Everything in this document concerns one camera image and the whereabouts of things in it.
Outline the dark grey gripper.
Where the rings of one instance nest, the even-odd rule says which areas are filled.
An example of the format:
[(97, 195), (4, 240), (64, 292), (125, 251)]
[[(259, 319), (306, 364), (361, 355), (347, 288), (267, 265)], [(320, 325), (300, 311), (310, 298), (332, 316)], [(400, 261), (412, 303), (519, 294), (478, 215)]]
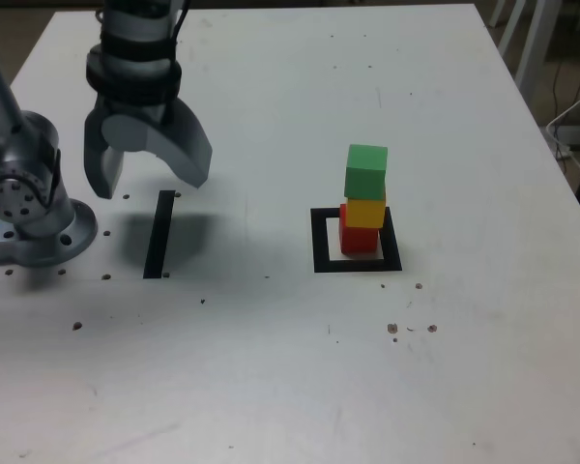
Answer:
[(98, 197), (113, 197), (124, 156), (135, 152), (155, 155), (198, 189), (208, 179), (213, 150), (199, 120), (180, 100), (141, 105), (98, 96), (84, 128), (84, 169)]

